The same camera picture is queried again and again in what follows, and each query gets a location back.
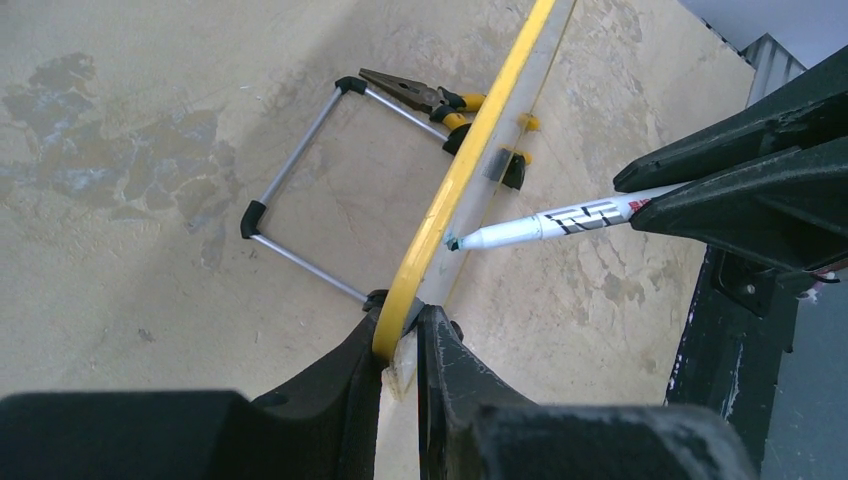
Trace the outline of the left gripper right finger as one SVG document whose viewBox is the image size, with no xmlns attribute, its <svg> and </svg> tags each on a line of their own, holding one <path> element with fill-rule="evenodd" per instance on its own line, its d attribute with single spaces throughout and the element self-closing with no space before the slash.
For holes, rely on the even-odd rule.
<svg viewBox="0 0 848 480">
<path fill-rule="evenodd" d="M 425 305 L 416 327 L 420 477 L 482 479 L 475 422 L 493 408 L 535 403 L 464 345 L 443 307 Z"/>
</svg>

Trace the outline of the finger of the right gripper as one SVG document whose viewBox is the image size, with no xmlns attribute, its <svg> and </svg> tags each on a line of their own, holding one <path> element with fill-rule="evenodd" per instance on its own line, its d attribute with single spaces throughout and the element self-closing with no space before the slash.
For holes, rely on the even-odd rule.
<svg viewBox="0 0 848 480">
<path fill-rule="evenodd" d="M 841 269 L 847 261 L 847 140 L 787 149 L 694 181 L 649 202 L 631 225 L 780 270 Z"/>
<path fill-rule="evenodd" d="M 697 180 L 790 148 L 847 134 L 847 49 L 742 112 L 646 154 L 613 179 L 622 193 Z"/>
</svg>

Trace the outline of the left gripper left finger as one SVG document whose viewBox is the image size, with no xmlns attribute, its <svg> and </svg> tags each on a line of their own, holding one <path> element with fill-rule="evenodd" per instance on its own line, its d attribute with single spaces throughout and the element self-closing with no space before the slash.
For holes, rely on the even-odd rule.
<svg viewBox="0 0 848 480">
<path fill-rule="evenodd" d="M 274 479 L 372 479 L 383 362 L 373 309 L 329 353 L 252 404 L 274 420 Z"/>
</svg>

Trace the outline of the yellow framed whiteboard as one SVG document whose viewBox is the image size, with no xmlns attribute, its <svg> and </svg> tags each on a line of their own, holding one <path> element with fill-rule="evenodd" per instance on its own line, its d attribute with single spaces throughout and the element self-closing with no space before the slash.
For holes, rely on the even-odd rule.
<svg viewBox="0 0 848 480">
<path fill-rule="evenodd" d="M 356 1 L 327 25 L 239 156 L 268 170 L 245 229 L 251 258 L 240 326 L 245 386 L 289 377 L 347 335 L 376 295 L 372 349 L 401 363 L 403 322 L 453 293 L 466 251 L 535 128 L 570 1 Z M 361 68 L 482 93 L 451 132 L 359 75 Z"/>
</svg>

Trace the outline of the green whiteboard marker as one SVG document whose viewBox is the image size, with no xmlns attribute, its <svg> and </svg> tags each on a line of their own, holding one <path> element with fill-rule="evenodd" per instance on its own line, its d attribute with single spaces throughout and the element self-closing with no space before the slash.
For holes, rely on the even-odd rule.
<svg viewBox="0 0 848 480">
<path fill-rule="evenodd" d="M 485 250 L 628 223 L 651 200 L 687 185 L 671 184 L 538 212 L 446 241 L 450 251 Z"/>
</svg>

